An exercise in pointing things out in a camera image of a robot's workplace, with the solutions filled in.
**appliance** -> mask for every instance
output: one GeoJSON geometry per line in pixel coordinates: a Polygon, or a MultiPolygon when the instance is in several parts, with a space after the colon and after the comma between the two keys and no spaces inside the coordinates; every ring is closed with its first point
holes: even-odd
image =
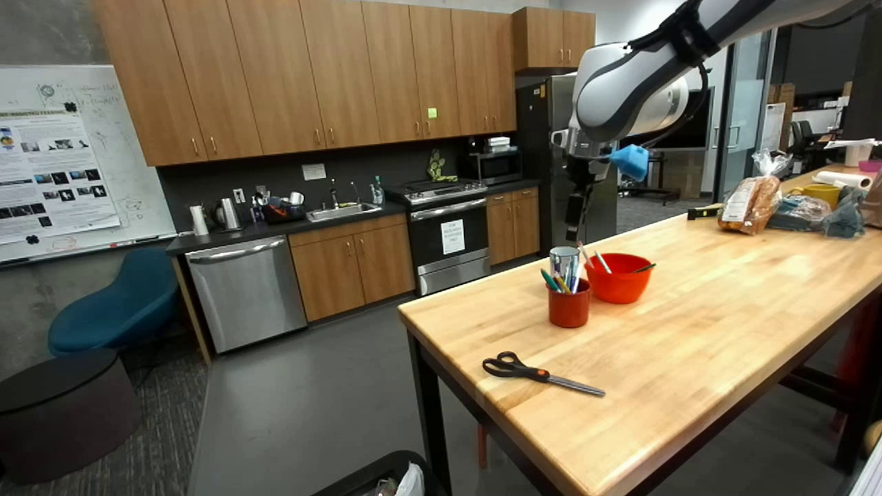
{"type": "Polygon", "coordinates": [[[217,352],[306,328],[286,237],[188,250],[184,259],[217,352]]]}
{"type": "MultiPolygon", "coordinates": [[[[527,166],[527,175],[539,186],[539,244],[568,244],[565,208],[574,193],[568,179],[568,161],[556,146],[552,146],[553,130],[568,130],[574,109],[575,75],[552,75],[539,83],[517,88],[517,144],[527,166]]],[[[618,222],[618,174],[594,181],[586,221],[579,230],[582,243],[594,243],[615,233],[618,222]]]]}
{"type": "Polygon", "coordinates": [[[457,175],[477,179],[480,183],[502,183],[523,179],[523,156],[517,146],[468,152],[457,160],[457,175]]]}
{"type": "Polygon", "coordinates": [[[389,189],[411,211],[418,295],[488,276],[488,200],[477,181],[408,181],[389,189]]]}

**blue chair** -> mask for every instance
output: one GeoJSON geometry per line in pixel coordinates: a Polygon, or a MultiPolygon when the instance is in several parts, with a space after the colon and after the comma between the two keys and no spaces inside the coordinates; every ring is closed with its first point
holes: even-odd
{"type": "Polygon", "coordinates": [[[104,290],[68,302],[51,319],[49,350],[72,354],[147,341],[173,321],[177,292],[164,248],[133,248],[104,290]]]}

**backsplash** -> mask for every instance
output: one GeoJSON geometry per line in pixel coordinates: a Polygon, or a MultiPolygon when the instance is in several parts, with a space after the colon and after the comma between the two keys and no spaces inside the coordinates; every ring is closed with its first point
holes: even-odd
{"type": "Polygon", "coordinates": [[[370,181],[375,175],[382,183],[399,183],[428,175],[430,153],[440,152],[447,156],[447,171],[454,171],[457,149],[468,139],[437,139],[437,144],[408,144],[408,146],[378,146],[378,149],[350,149],[350,152],[320,152],[320,153],[290,153],[290,156],[254,156],[229,161],[202,161],[202,166],[171,166],[158,167],[164,200],[178,230],[189,230],[189,207],[202,204],[213,211],[220,197],[231,197],[233,186],[257,195],[257,183],[264,183],[273,195],[286,195],[291,189],[306,195],[308,208],[331,207],[331,181],[335,181],[338,200],[370,204],[370,181]],[[327,179],[306,181],[299,166],[326,161],[327,179]]]}

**oven door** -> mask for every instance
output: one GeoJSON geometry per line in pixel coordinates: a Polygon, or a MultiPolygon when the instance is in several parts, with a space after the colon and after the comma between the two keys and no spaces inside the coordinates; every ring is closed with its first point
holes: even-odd
{"type": "Polygon", "coordinates": [[[411,252],[418,295],[488,272],[488,200],[457,200],[411,211],[411,252]]]}

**refrigerator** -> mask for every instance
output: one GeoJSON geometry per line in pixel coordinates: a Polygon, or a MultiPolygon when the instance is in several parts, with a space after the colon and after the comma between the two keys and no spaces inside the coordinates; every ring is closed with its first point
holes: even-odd
{"type": "MultiPolygon", "coordinates": [[[[565,211],[574,195],[568,161],[552,131],[565,130],[571,121],[575,75],[548,75],[517,80],[517,146],[523,166],[539,186],[539,244],[568,244],[565,211]]],[[[579,229],[582,243],[594,243],[618,230],[618,171],[608,167],[589,193],[586,221],[579,229]]]]}

